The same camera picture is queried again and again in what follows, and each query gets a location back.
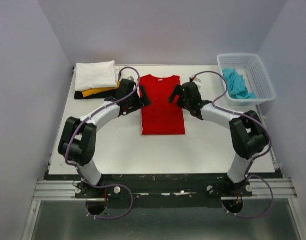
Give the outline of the red t shirt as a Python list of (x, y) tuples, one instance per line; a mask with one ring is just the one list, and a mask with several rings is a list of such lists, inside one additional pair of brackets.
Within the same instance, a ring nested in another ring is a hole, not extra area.
[(183, 111), (169, 97), (180, 83), (178, 75), (156, 77), (151, 74), (142, 76), (143, 86), (151, 105), (141, 109), (142, 134), (147, 135), (184, 135)]

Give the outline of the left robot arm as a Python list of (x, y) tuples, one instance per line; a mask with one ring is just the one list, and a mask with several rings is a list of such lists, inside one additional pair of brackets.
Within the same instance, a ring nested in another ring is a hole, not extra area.
[(71, 116), (66, 120), (57, 151), (67, 165), (76, 168), (92, 197), (101, 196), (104, 190), (99, 182), (102, 173), (93, 160), (97, 132), (111, 120), (149, 105), (151, 101), (145, 87), (123, 78), (115, 96), (105, 98), (102, 105), (89, 114), (80, 118)]

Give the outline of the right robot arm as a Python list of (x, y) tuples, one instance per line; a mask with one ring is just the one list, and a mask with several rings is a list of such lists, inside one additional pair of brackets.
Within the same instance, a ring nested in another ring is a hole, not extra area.
[(235, 156), (223, 182), (223, 191), (234, 196), (241, 190), (240, 183), (246, 179), (255, 157), (269, 144), (269, 137), (263, 128), (256, 111), (232, 111), (202, 100), (197, 85), (190, 81), (177, 84), (169, 97), (172, 103), (178, 97), (176, 105), (190, 112), (200, 120), (216, 123), (230, 130)]

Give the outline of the folded yellow t shirt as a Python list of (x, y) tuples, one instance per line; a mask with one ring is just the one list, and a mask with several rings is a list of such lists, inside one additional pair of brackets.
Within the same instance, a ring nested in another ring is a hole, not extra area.
[(100, 87), (100, 88), (91, 88), (91, 89), (87, 89), (87, 90), (84, 90), (82, 91), (82, 96), (85, 98), (85, 97), (88, 97), (90, 95), (94, 95), (94, 94), (98, 94), (98, 93), (102, 93), (102, 92), (107, 92), (107, 91), (111, 91), (111, 90), (116, 90), (118, 89), (120, 85), (120, 81), (117, 82), (117, 86), (116, 87)]

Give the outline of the teal t shirt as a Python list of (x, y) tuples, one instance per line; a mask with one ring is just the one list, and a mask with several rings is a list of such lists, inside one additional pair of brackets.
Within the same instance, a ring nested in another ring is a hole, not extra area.
[(248, 91), (242, 74), (238, 74), (235, 68), (224, 68), (223, 76), (228, 84), (228, 93), (233, 99), (255, 99), (254, 92)]

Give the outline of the folded white t shirt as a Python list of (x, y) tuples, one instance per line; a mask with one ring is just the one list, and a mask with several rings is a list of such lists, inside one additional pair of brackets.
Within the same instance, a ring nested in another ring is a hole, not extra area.
[(77, 63), (75, 68), (75, 91), (117, 86), (115, 61)]

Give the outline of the folded black t shirt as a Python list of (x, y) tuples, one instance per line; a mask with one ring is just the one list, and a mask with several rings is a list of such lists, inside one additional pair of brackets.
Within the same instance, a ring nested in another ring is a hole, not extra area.
[(93, 94), (93, 95), (90, 95), (90, 96), (87, 96), (87, 97), (83, 97), (82, 96), (82, 92), (81, 91), (75, 91), (75, 88), (74, 88), (74, 98), (76, 100), (82, 100), (82, 99), (102, 99), (102, 98), (114, 95), (116, 93), (116, 91), (117, 91), (117, 89), (116, 90), (109, 90), (109, 91), (106, 91), (106, 92), (101, 92), (101, 93)]

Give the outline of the white plastic basket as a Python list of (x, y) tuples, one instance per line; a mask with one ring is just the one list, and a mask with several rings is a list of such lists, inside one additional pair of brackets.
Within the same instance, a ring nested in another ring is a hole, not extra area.
[(220, 74), (224, 71), (244, 79), (245, 92), (253, 98), (233, 98), (232, 91), (226, 93), (230, 106), (260, 105), (273, 101), (276, 93), (268, 73), (260, 59), (254, 53), (223, 53), (217, 56)]

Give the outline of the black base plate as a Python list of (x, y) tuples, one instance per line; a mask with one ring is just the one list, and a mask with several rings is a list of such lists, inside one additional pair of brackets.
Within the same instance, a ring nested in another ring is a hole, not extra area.
[(221, 207), (222, 199), (252, 196), (250, 183), (224, 173), (105, 174), (97, 187), (80, 182), (75, 197), (109, 209)]

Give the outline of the aluminium mounting rail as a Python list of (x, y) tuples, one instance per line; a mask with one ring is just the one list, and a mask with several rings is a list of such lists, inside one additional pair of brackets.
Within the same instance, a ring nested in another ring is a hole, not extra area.
[[(267, 178), (265, 179), (275, 199), (294, 199), (297, 198), (297, 193), (294, 184), (290, 178)], [(260, 179), (251, 179), (250, 186), (252, 187), (252, 195), (243, 195), (244, 200), (250, 199), (269, 199), (271, 192)], [(39, 180), (35, 185), (33, 192), (34, 201), (103, 201), (104, 198), (87, 197), (82, 194), (81, 197), (76, 197), (78, 189), (73, 186), (73, 181), (69, 180)]]

